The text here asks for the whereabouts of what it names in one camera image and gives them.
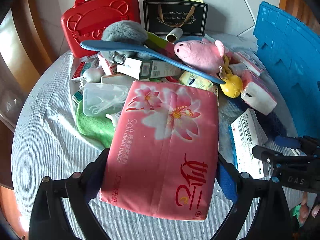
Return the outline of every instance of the green sponge cloth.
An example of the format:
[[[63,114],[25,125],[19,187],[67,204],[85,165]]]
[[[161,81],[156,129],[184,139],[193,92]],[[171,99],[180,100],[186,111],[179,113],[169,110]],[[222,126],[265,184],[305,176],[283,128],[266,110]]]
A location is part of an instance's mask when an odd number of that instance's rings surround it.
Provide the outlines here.
[[[81,134],[100,141],[105,148],[110,148],[113,135],[115,134],[111,120],[106,117],[84,115],[82,100],[78,103],[76,123]]]

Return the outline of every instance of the plush toy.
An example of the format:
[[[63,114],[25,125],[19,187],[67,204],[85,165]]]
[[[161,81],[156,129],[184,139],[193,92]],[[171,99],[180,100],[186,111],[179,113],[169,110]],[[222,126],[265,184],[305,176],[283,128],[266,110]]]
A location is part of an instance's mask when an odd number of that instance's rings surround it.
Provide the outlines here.
[[[117,41],[129,44],[142,45],[148,39],[148,32],[140,23],[134,21],[119,21],[109,25],[102,34],[103,41]],[[127,57],[151,58],[144,53],[133,51],[101,51],[102,56],[109,62],[121,63]]]
[[[224,45],[221,41],[215,43],[202,41],[182,41],[174,46],[174,52],[184,63],[210,75],[217,76],[219,66],[223,66]]]

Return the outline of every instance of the white tablecloth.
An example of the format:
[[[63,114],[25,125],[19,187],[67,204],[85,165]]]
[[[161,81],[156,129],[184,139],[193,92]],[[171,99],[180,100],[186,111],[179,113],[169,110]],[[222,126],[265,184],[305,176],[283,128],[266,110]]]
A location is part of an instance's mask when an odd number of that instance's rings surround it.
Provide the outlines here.
[[[100,143],[88,140],[77,132],[75,108],[71,100],[77,85],[70,82],[70,75],[78,64],[79,59],[74,59],[71,52],[57,59],[33,88],[19,117],[12,147],[12,180],[19,209],[27,220],[30,219],[36,192],[44,176],[54,180],[68,178],[73,172],[82,171],[103,149]],[[228,122],[241,113],[228,104],[221,104],[219,150],[230,161],[232,153],[227,142],[228,135],[223,133]],[[286,107],[280,111],[284,116],[290,116]],[[285,188],[285,194],[290,208],[300,203],[301,192]],[[257,204],[258,200],[252,203],[240,237],[248,231]],[[70,204],[64,200],[64,205],[75,235],[84,239]],[[187,240],[210,239],[228,214],[232,202],[224,197],[216,182],[209,214],[203,222],[147,217],[100,202],[98,198],[92,200],[90,206],[112,239]]]

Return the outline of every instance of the human hand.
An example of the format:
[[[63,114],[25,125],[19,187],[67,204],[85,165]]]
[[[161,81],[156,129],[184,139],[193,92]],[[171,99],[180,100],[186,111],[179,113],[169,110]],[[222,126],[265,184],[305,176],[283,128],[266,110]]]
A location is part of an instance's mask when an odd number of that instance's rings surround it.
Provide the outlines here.
[[[307,206],[308,193],[304,192],[302,196],[302,202],[300,207],[299,223],[304,224],[309,215],[309,207]],[[311,215],[315,218],[320,210],[320,205],[317,205],[311,211]]]

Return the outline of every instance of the pig toy ear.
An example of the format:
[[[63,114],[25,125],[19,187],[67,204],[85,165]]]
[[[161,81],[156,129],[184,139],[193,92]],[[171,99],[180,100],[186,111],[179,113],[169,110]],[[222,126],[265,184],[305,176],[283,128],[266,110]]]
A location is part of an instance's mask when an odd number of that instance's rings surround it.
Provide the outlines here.
[[[202,41],[207,42],[207,43],[212,43],[211,41],[208,41],[207,39],[203,38]]]
[[[223,57],[223,55],[224,55],[224,45],[223,45],[223,43],[221,41],[216,40],[214,44],[218,48],[220,57]]]

